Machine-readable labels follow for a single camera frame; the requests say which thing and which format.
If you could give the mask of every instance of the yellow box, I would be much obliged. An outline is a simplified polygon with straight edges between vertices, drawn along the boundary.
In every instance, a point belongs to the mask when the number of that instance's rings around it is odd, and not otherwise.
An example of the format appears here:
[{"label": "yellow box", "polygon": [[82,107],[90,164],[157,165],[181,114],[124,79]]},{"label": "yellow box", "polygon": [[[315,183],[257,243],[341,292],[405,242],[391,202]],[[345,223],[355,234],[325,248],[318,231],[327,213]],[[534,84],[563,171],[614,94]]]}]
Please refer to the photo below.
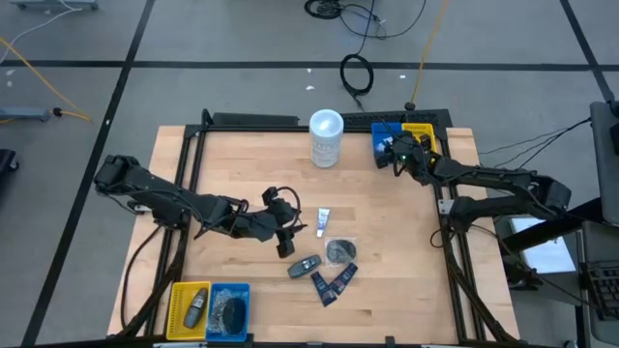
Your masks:
[{"label": "yellow box", "polygon": [[[193,329],[190,329],[185,327],[183,322],[185,321],[187,309],[189,309],[193,298],[201,288],[206,288],[208,296],[208,298],[205,299],[206,307],[204,308],[200,321]],[[206,336],[206,316],[209,312],[210,302],[210,281],[176,282],[172,284],[165,337],[169,340],[204,340]]]},{"label": "yellow box", "polygon": [[415,139],[417,139],[417,141],[421,141],[419,138],[422,135],[429,135],[429,138],[432,140],[432,151],[437,152],[436,138],[434,137],[434,127],[432,126],[432,124],[405,123],[402,124],[402,130],[412,132],[413,136],[415,136]]}]

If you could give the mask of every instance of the blue bin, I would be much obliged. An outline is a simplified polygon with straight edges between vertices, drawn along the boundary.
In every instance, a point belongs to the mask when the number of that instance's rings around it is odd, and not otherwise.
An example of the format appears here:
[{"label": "blue bin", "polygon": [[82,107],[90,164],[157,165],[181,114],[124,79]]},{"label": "blue bin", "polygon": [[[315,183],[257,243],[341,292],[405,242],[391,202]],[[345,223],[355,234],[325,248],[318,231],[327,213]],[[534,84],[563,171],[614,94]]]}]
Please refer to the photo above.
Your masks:
[{"label": "blue bin", "polygon": [[248,324],[250,320],[250,285],[247,283],[213,283],[211,284],[211,298],[209,300],[209,312],[208,319],[211,319],[215,300],[221,291],[229,290],[232,293],[232,297],[240,297],[245,301],[246,315],[245,325],[243,330],[238,334],[227,334],[212,332],[207,325],[206,328],[206,341],[207,342],[245,342],[248,336]]},{"label": "blue bin", "polygon": [[[389,126],[390,130],[395,135],[402,132],[402,124],[399,122],[387,122],[387,126]],[[391,134],[382,122],[374,122],[371,124],[371,146],[374,153],[374,161],[378,169],[389,165],[389,161],[385,156],[384,144],[385,139],[391,137]]]}]

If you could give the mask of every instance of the yellow bin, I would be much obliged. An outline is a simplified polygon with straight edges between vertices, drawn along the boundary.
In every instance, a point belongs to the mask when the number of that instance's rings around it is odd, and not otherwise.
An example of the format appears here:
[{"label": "yellow bin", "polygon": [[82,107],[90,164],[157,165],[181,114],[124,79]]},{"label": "yellow bin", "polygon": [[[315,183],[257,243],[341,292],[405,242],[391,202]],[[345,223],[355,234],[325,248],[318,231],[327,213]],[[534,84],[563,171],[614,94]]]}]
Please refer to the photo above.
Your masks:
[{"label": "yellow bin", "polygon": [[436,138],[434,136],[434,127],[432,124],[404,123],[402,124],[402,130],[412,132],[417,141],[420,141],[419,138],[422,135],[429,135],[429,138],[432,139],[432,151],[436,152]]},{"label": "yellow bin", "polygon": [[[202,317],[193,328],[183,325],[187,309],[192,304],[192,300],[201,288],[206,288],[208,298],[205,299],[206,307]],[[177,282],[172,284],[170,294],[170,307],[167,313],[167,330],[165,337],[169,340],[204,340],[206,336],[206,316],[209,312],[211,302],[211,282],[210,281],[190,281]]]}]

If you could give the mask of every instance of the container lid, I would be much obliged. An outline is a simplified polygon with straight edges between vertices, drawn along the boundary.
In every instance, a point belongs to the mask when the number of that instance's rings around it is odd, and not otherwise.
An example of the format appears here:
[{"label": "container lid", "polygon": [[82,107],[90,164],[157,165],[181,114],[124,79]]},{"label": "container lid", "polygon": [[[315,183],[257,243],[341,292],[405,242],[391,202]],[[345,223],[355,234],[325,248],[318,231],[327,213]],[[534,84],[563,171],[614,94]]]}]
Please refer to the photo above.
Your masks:
[{"label": "container lid", "polygon": [[334,110],[322,109],[314,112],[309,119],[311,132],[322,137],[337,136],[343,132],[344,121]]}]

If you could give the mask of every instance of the round object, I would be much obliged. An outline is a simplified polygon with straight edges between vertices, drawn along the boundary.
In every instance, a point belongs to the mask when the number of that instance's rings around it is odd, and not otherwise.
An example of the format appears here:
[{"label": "round object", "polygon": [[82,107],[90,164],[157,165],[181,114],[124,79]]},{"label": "round object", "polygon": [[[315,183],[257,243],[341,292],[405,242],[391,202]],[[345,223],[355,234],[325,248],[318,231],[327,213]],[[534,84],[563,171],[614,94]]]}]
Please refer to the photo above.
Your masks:
[{"label": "round object", "polygon": [[240,334],[245,327],[247,307],[245,301],[232,298],[225,303],[221,320],[223,327],[229,334]]},{"label": "round object", "polygon": [[336,111],[322,109],[311,115],[311,161],[316,166],[328,168],[338,162],[343,131],[344,120]]},{"label": "round object", "polygon": [[406,104],[404,105],[404,108],[408,111],[415,111],[415,103],[411,102],[411,101],[407,101]]},{"label": "round object", "polygon": [[347,264],[357,256],[357,248],[346,240],[332,240],[327,244],[327,259],[333,264]]},{"label": "round object", "polygon": [[308,0],[304,8],[308,15],[314,18],[335,19],[341,15],[341,8],[336,0]]}]

